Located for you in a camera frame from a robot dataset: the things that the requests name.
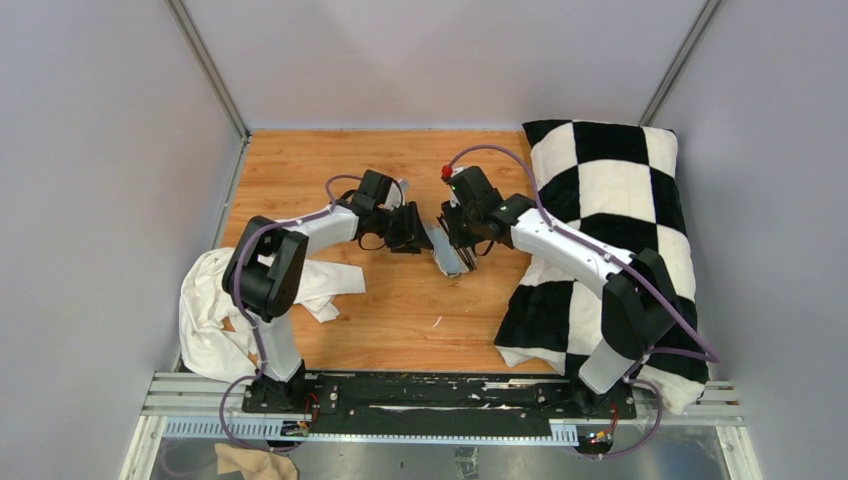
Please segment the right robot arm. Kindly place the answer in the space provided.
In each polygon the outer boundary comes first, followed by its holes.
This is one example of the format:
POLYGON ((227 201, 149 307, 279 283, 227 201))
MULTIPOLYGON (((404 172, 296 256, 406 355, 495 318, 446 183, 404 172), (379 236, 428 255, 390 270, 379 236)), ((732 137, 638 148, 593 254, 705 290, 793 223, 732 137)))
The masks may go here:
POLYGON ((545 260, 582 283, 602 302, 602 339, 579 369, 571 403, 596 417, 610 389, 628 377, 676 323, 682 321, 662 257, 607 245, 556 221, 539 196, 503 198, 478 166, 446 165, 441 178, 460 210, 462 230, 545 260))

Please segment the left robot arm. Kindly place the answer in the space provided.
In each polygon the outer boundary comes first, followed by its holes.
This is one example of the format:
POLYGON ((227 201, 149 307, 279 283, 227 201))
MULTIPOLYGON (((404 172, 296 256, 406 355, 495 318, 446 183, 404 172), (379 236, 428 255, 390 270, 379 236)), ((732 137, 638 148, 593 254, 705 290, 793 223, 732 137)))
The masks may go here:
POLYGON ((420 254, 433 247, 416 203, 390 203, 397 180, 373 170, 357 180, 356 189, 316 212, 282 221, 253 217, 223 274, 223 290, 253 331, 257 376, 272 380, 267 397, 283 413, 298 411, 306 400, 306 386, 295 379, 303 359, 291 321, 306 259, 368 235, 392 253, 420 254))

